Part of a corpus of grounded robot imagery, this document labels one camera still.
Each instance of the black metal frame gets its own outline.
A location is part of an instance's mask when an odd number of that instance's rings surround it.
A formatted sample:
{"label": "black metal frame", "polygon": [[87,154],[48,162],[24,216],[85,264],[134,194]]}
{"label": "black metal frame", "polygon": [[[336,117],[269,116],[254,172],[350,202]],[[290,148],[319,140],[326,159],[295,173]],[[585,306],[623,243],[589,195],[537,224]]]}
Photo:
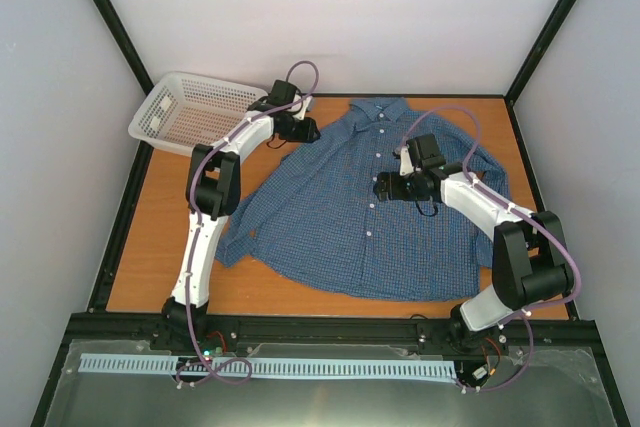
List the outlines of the black metal frame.
{"label": "black metal frame", "polygon": [[[138,79],[142,90],[149,93],[153,82],[131,42],[110,0],[93,0],[115,41]],[[509,115],[520,150],[527,179],[533,193],[536,208],[544,210],[542,196],[522,139],[515,116],[514,105],[531,78],[535,68],[551,44],[555,34],[569,14],[576,0],[558,0],[544,28],[525,59],[518,75],[504,95],[405,95],[405,97],[438,98],[501,98]],[[373,94],[316,94],[324,97],[372,96]],[[107,313],[105,312],[113,281],[129,232],[135,207],[140,196],[153,149],[140,143],[125,193],[117,212],[105,255],[91,295],[87,313],[73,314],[61,342],[51,375],[38,405],[32,426],[44,425],[53,399],[61,369],[69,345],[73,340],[148,340],[152,348],[168,349],[175,353],[193,353],[187,339],[176,337],[165,326],[160,314]],[[570,321],[532,321],[534,342],[558,346],[589,347],[595,356],[602,381],[618,425],[630,425],[621,397],[617,390],[600,335],[594,322],[579,320],[573,303],[567,304]],[[432,341],[432,333],[442,329],[446,319],[350,319],[309,317],[253,317],[207,315],[207,327],[219,330],[228,339],[230,350],[242,355],[247,347],[265,342],[285,343],[344,343],[382,344],[406,348],[421,354],[442,355],[459,362],[481,360],[480,354],[463,355],[440,342]],[[505,329],[511,345],[526,345],[524,326],[511,323]]]}

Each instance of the wooden table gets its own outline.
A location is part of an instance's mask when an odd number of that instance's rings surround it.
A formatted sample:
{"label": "wooden table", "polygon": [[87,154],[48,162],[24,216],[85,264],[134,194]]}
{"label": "wooden table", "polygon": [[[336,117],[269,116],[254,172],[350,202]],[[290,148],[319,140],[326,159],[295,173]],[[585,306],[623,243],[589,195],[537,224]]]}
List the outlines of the wooden table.
{"label": "wooden table", "polygon": [[[515,137],[501,99],[408,99],[414,110],[429,110],[456,103],[471,109],[483,128],[482,144],[505,167],[516,203],[534,208]],[[311,116],[320,128],[339,119],[349,109],[348,98],[319,98]],[[473,122],[461,112],[441,112],[443,117],[474,135]],[[295,144],[272,150],[258,147],[242,166],[242,196],[259,187],[293,151]],[[111,312],[159,312],[173,288],[185,249],[188,210],[185,185],[189,158],[156,150],[109,299]],[[481,287],[489,285],[491,273],[483,268]],[[393,302],[365,300],[333,294],[292,282],[262,262],[245,257],[233,268],[215,262],[211,275],[209,312],[256,315],[334,315],[448,317],[452,302]],[[541,309],[538,318],[566,319],[560,307]]]}

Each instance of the white wall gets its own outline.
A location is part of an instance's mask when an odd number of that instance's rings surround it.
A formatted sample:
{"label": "white wall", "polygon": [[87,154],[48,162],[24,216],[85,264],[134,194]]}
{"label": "white wall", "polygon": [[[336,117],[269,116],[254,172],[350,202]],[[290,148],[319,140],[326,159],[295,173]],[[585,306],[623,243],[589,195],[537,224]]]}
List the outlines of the white wall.
{"label": "white wall", "polygon": [[548,208],[583,272],[633,425],[640,425],[640,2],[578,0],[516,104]]}
{"label": "white wall", "polygon": [[91,0],[0,5],[0,423],[23,426],[86,309],[143,95]]}
{"label": "white wall", "polygon": [[488,94],[507,91],[556,2],[112,1],[155,81],[183,70],[271,86],[309,58],[322,92]]}

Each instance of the blue checkered shirt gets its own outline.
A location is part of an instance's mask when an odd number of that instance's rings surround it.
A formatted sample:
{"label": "blue checkered shirt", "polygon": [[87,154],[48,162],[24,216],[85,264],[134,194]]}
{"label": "blue checkered shirt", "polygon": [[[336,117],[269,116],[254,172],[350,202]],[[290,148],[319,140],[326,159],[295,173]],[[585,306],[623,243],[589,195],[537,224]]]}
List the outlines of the blue checkered shirt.
{"label": "blue checkered shirt", "polygon": [[[400,98],[353,100],[351,110],[300,145],[242,201],[216,258],[232,266],[245,255],[296,282],[356,297],[449,300],[478,292],[480,265],[491,265],[488,237],[459,212],[435,217],[413,202],[379,202],[376,175],[398,171],[393,150],[421,112]],[[473,140],[437,115],[412,136],[433,133],[447,162],[462,160]],[[507,175],[480,148],[470,170],[508,197]],[[430,202],[421,202],[425,213]]]}

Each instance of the laundry basket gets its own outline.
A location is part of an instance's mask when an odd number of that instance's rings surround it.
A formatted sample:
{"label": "laundry basket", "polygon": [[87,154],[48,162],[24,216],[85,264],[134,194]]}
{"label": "laundry basket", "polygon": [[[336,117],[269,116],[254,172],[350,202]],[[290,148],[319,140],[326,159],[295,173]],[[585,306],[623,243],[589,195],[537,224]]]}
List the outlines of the laundry basket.
{"label": "laundry basket", "polygon": [[196,144],[227,135],[262,89],[199,75],[172,72],[147,96],[129,124],[129,134],[156,149],[191,155]]}

